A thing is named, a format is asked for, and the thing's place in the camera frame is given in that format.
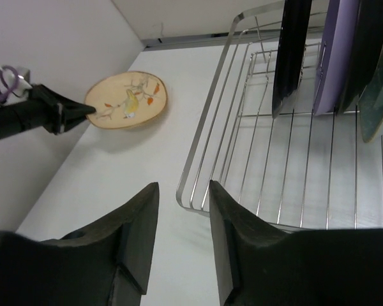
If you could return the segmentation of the tan floral round plate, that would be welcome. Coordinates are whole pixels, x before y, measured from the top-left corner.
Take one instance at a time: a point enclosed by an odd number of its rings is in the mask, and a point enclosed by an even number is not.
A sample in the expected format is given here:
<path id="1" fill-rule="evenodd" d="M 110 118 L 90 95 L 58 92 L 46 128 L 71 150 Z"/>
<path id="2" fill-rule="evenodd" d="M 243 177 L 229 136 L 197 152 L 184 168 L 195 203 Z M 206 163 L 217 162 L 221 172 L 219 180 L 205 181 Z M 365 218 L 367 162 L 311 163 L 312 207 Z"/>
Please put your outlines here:
<path id="1" fill-rule="evenodd" d="M 168 105 L 163 81 L 154 74 L 127 71 L 107 77 L 87 92 L 84 104 L 95 109 L 87 120 L 101 129 L 134 128 L 155 119 Z"/>

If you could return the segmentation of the black mosaic rimmed plate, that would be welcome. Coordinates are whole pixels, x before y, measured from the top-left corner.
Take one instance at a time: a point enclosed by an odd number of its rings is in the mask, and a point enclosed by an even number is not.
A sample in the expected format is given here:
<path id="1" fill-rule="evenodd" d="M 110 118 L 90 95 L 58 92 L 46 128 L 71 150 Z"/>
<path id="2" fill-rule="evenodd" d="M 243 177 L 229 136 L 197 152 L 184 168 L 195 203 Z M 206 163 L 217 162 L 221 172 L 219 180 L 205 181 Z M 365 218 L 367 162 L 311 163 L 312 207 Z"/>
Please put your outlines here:
<path id="1" fill-rule="evenodd" d="M 286 105 L 294 101 L 301 76 L 311 8 L 311 0 L 288 0 L 284 3 L 272 95 L 274 119 Z"/>

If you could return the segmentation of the purple plastic plate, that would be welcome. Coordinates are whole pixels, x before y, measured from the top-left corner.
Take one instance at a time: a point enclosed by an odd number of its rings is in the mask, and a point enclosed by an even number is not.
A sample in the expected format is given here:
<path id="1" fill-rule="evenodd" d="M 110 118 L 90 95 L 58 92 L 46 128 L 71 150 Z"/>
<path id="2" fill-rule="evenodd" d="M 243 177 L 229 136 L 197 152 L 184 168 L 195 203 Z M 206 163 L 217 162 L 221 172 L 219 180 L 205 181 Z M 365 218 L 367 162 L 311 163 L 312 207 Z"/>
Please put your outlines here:
<path id="1" fill-rule="evenodd" d="M 359 11 L 359 1 L 330 1 L 315 76 L 313 114 L 330 112 L 342 92 Z"/>

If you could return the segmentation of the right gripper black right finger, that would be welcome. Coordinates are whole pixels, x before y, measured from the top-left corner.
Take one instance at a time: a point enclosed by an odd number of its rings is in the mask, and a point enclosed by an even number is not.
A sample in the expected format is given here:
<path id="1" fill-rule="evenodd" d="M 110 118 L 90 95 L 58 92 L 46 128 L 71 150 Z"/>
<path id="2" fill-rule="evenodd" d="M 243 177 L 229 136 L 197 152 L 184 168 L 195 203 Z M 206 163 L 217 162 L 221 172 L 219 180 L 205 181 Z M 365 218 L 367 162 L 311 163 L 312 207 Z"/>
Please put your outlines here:
<path id="1" fill-rule="evenodd" d="M 222 305 L 271 305 L 273 244 L 287 236 L 241 206 L 217 181 L 209 183 L 209 219 Z"/>

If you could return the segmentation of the brown rimmed cream plate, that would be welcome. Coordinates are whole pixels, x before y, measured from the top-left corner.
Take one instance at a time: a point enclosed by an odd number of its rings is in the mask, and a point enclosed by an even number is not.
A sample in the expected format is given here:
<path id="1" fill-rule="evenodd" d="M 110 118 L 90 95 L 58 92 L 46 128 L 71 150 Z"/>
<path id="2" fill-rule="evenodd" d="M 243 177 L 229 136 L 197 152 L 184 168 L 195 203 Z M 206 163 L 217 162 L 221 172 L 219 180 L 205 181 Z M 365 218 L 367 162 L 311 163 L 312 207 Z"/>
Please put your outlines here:
<path id="1" fill-rule="evenodd" d="M 383 47 L 383 1 L 360 1 L 349 63 L 335 113 L 360 98 L 373 78 Z"/>

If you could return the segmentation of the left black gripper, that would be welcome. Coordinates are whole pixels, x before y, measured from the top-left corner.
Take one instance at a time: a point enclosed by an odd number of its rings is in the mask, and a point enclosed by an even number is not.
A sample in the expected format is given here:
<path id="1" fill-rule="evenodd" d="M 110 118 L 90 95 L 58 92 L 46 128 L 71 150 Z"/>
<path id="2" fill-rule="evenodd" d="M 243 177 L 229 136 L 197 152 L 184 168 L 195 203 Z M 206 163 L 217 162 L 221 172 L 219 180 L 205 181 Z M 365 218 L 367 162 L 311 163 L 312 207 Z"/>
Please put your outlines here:
<path id="1" fill-rule="evenodd" d="M 25 101 L 0 107 L 0 140 L 40 127 L 55 135 L 65 133 L 94 113 L 93 106 L 34 84 Z"/>

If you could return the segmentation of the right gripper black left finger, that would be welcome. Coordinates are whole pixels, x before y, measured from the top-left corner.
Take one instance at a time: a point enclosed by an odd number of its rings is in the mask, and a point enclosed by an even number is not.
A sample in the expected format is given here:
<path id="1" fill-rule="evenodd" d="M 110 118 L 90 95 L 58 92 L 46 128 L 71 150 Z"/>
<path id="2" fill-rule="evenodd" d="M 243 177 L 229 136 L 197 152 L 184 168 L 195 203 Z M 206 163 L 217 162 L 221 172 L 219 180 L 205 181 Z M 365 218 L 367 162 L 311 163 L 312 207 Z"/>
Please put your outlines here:
<path id="1" fill-rule="evenodd" d="M 49 266 L 72 286 L 109 293 L 116 277 L 147 292 L 158 223 L 160 191 L 152 182 L 125 204 L 61 239 L 44 240 L 53 250 Z"/>

